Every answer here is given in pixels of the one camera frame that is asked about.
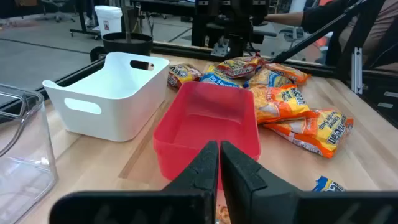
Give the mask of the orange Maruchan noodle packet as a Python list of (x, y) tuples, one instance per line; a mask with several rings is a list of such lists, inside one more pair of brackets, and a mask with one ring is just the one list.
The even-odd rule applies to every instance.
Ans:
[(353, 118), (334, 109), (311, 110), (304, 119), (264, 125), (291, 143), (329, 159), (353, 126)]
[(254, 95), (258, 124), (306, 117), (310, 107), (297, 85), (282, 87), (256, 85), (249, 89)]
[(295, 84), (303, 85), (311, 77), (311, 74), (302, 72), (296, 68), (281, 65), (279, 63), (267, 63), (265, 67), (283, 77), (292, 80)]

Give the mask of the red plastic bin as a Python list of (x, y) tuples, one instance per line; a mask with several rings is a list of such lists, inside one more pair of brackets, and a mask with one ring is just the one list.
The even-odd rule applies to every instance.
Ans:
[(229, 141), (258, 160), (261, 144), (250, 91), (202, 82), (183, 84), (154, 132), (162, 175), (176, 178), (209, 141)]

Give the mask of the red Maruchan noodle packet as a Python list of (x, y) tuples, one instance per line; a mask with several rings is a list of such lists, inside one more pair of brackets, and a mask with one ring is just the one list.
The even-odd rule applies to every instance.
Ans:
[(262, 57), (237, 57), (221, 62), (216, 67), (230, 78), (252, 77), (267, 63)]
[(167, 84), (179, 89), (186, 82), (199, 81), (202, 76), (202, 72), (189, 63), (170, 65)]

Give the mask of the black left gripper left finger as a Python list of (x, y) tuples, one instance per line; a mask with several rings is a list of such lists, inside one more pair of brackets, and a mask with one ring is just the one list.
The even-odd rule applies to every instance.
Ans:
[(219, 149), (208, 142), (161, 190), (73, 192), (52, 206), (49, 224), (214, 224)]

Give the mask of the silver aluminium bracket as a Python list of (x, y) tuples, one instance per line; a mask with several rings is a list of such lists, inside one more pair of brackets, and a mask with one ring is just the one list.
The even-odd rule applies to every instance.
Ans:
[(363, 55), (360, 47), (355, 47), (351, 55), (351, 90), (363, 94)]
[(229, 54), (229, 39), (221, 36), (217, 43), (214, 44), (213, 50), (211, 51), (212, 56), (226, 57)]

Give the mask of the black office chair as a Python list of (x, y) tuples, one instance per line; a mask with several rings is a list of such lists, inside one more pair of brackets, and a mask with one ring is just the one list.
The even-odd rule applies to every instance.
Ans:
[[(53, 18), (57, 23), (61, 22), (62, 19), (67, 19), (72, 22), (76, 22), (76, 20), (73, 18), (73, 16), (71, 16), (65, 12), (62, 12), (62, 10), (61, 10), (61, 8), (66, 6), (70, 2), (70, 0), (40, 0), (40, 2), (42, 3), (42, 7), (43, 7), (43, 11), (44, 11), (42, 19), (48, 20), (48, 19)], [(45, 8), (46, 5), (54, 6), (56, 8), (56, 11), (52, 14), (47, 12), (47, 10)]]

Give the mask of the person's forearm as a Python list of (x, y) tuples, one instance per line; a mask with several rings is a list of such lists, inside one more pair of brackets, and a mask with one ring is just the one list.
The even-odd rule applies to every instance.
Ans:
[(287, 26), (300, 27), (302, 24), (303, 12), (290, 12), (285, 14), (268, 14), (264, 17), (265, 21), (275, 22)]

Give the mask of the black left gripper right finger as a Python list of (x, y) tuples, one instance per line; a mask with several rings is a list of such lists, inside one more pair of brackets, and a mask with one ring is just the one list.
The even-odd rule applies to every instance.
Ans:
[(232, 224), (398, 224), (398, 192), (303, 191), (228, 141), (220, 166)]

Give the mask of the white plastic bucket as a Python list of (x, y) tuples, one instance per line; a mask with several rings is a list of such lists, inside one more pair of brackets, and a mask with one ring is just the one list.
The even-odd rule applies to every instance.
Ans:
[(99, 30), (102, 36), (122, 32), (122, 9), (114, 6), (95, 6)]

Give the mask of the green potted plant black pot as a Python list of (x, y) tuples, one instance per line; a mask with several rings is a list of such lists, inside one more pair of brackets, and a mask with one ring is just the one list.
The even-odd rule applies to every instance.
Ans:
[(121, 10), (122, 31), (105, 34), (102, 37), (105, 50), (149, 56), (154, 39), (151, 35), (142, 33), (137, 8), (123, 6)]

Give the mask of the person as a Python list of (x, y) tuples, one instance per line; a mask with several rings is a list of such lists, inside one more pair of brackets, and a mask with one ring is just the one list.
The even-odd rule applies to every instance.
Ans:
[[(332, 0), (323, 6), (302, 11), (303, 19), (300, 27), (305, 32), (312, 34), (336, 19), (347, 7), (352, 6), (356, 1)], [(388, 29), (392, 27), (392, 23), (396, 18), (398, 18), (398, 0), (385, 0), (362, 47), (364, 63), (376, 52), (379, 42)], [(352, 19), (342, 22), (333, 31), (326, 54), (326, 65), (337, 65), (357, 21), (358, 17), (354, 16)]]

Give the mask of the white plastic bin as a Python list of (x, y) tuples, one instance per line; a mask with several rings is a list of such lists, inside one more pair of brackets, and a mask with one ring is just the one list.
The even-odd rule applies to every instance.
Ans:
[(68, 131), (124, 142), (165, 100), (169, 64), (164, 58), (111, 52), (102, 69), (72, 85), (42, 84)]

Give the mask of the clear plastic bin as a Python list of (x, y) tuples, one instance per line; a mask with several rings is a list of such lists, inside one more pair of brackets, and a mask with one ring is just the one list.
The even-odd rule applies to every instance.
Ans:
[(0, 84), (0, 224), (15, 224), (58, 180), (44, 97)]

